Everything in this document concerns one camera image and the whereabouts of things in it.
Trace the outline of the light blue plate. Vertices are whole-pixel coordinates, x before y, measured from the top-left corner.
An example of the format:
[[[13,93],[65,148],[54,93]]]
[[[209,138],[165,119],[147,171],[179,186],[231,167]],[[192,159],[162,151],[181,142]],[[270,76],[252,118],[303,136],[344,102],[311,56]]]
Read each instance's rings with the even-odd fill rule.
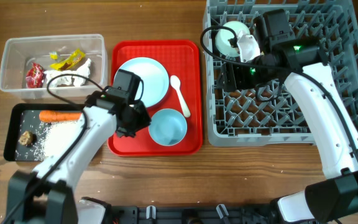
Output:
[[[143,93],[141,101],[146,108],[160,103],[167,94],[169,77],[164,66],[148,57],[137,57],[123,63],[119,69],[135,73],[144,81],[138,87],[135,98],[138,100]]]

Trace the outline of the red snack wrapper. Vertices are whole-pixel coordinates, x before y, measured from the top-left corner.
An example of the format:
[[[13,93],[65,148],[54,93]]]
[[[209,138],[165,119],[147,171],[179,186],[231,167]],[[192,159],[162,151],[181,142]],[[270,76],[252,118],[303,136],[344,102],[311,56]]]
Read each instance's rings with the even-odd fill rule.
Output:
[[[27,88],[40,88],[44,82],[44,68],[38,63],[32,63],[32,68],[25,77]]]

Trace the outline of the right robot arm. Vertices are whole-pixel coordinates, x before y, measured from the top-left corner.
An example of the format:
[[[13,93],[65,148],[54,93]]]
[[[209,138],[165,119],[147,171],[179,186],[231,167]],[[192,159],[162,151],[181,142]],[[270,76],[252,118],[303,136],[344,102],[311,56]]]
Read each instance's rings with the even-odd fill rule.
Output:
[[[297,38],[283,9],[258,17],[255,31],[241,22],[217,28],[226,91],[259,89],[278,80],[313,135],[325,180],[275,202],[284,223],[330,222],[358,212],[358,131],[334,85],[333,68],[315,37]]]

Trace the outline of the white plastic spoon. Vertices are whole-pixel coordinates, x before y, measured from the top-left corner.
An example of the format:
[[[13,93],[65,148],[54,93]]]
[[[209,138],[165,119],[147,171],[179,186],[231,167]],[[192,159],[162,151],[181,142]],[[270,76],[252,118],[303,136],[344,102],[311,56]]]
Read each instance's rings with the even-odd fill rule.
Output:
[[[191,116],[191,113],[180,90],[180,86],[181,86],[180,79],[176,75],[172,75],[170,77],[170,84],[177,93],[178,100],[180,102],[181,110],[184,117],[189,118]]]

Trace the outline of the light blue bowl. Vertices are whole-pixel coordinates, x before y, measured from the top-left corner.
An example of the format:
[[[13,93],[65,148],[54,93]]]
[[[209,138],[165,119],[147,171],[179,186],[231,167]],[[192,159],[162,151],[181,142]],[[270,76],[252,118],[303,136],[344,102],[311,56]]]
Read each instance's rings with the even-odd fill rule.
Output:
[[[188,130],[185,117],[177,110],[166,108],[157,111],[151,118],[149,134],[161,146],[174,146],[181,142]]]

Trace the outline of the mint green bowl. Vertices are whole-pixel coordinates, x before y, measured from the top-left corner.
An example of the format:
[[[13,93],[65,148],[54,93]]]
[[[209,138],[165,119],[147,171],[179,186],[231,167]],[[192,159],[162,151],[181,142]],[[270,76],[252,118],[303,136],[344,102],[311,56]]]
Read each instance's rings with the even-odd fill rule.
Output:
[[[249,28],[239,21],[230,21],[224,24],[224,27],[231,28],[236,34],[240,31],[244,31],[245,34],[250,34]],[[219,29],[215,36],[215,46],[217,50],[224,56],[238,57],[237,50],[231,47],[229,39],[233,39],[234,35],[231,31],[226,29]]]

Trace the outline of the brown food lump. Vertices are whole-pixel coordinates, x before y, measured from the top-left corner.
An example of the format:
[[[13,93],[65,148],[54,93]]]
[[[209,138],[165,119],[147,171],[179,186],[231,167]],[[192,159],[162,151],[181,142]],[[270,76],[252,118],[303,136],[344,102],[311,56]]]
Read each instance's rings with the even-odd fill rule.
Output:
[[[18,143],[22,146],[29,147],[37,141],[36,135],[31,131],[24,131],[19,137]]]

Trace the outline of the gold foil wrapper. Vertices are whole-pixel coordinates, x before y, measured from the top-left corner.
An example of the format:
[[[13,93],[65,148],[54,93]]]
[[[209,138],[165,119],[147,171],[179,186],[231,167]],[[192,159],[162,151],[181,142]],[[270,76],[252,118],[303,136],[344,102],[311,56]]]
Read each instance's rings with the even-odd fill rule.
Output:
[[[81,60],[85,58],[85,53],[80,49],[76,49],[68,58],[65,60],[53,63],[50,65],[50,68],[58,71],[68,70],[74,65],[78,64]]]

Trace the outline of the white tissue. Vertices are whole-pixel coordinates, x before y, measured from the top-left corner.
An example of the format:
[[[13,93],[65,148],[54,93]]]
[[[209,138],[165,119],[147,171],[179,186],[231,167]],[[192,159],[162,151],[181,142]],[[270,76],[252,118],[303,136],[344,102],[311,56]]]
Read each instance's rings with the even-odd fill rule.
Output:
[[[90,65],[92,61],[91,59],[87,59],[86,62],[78,67],[76,70],[64,70],[64,71],[57,71],[57,70],[46,70],[44,71],[45,80],[43,87],[46,87],[48,82],[55,77],[58,77],[52,81],[50,87],[55,88],[61,85],[66,86],[83,86],[86,80],[83,77],[89,78],[90,77]]]

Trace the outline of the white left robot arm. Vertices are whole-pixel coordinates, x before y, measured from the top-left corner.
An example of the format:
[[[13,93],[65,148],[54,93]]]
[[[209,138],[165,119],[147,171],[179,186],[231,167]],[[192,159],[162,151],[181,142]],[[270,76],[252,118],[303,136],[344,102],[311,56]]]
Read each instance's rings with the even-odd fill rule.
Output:
[[[74,191],[98,149],[113,134],[134,137],[150,117],[133,94],[109,87],[95,91],[79,107],[74,138],[32,172],[9,180],[4,223],[111,223],[111,205],[94,198],[74,199]]]

